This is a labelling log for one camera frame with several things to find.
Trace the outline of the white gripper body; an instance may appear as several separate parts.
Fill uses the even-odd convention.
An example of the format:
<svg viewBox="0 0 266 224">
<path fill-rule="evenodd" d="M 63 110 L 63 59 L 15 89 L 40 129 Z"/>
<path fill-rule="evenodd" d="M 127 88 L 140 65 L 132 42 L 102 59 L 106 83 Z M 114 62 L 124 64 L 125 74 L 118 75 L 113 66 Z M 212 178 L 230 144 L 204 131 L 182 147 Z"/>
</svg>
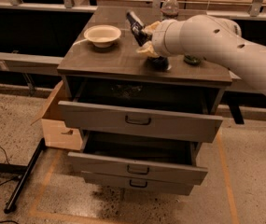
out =
<svg viewBox="0 0 266 224">
<path fill-rule="evenodd" d="M 152 35 L 152 46 L 158 55 L 171 57 L 183 53 L 180 37 L 183 24 L 182 21 L 164 20 L 157 26 Z"/>
</svg>

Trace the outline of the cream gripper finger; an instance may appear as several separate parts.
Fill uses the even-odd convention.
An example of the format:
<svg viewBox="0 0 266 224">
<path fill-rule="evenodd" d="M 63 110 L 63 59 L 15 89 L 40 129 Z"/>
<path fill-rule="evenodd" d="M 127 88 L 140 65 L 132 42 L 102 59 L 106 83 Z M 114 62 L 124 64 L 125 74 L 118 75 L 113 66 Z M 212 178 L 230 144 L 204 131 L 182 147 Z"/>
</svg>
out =
<svg viewBox="0 0 266 224">
<path fill-rule="evenodd" d="M 152 42 L 146 42 L 142 47 L 139 47 L 136 52 L 138 54 L 150 57 L 150 58 L 158 58 L 159 54 L 154 50 L 152 46 Z"/>
<path fill-rule="evenodd" d="M 151 23 L 150 25 L 147 25 L 144 29 L 143 32 L 148 35 L 152 35 L 154 31 L 157 29 L 157 27 L 161 24 L 160 21 L 155 21 Z"/>
</svg>

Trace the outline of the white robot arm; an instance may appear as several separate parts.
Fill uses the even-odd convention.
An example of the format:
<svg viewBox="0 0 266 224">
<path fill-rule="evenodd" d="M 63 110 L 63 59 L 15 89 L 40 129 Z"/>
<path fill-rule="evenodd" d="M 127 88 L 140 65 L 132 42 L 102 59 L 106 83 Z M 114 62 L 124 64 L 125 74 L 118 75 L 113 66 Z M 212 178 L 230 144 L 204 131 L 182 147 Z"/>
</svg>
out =
<svg viewBox="0 0 266 224">
<path fill-rule="evenodd" d="M 148 57 L 190 55 L 230 69 L 266 96 L 266 46 L 241 37 L 236 22 L 208 15 L 156 21 L 152 38 L 137 50 Z"/>
</svg>

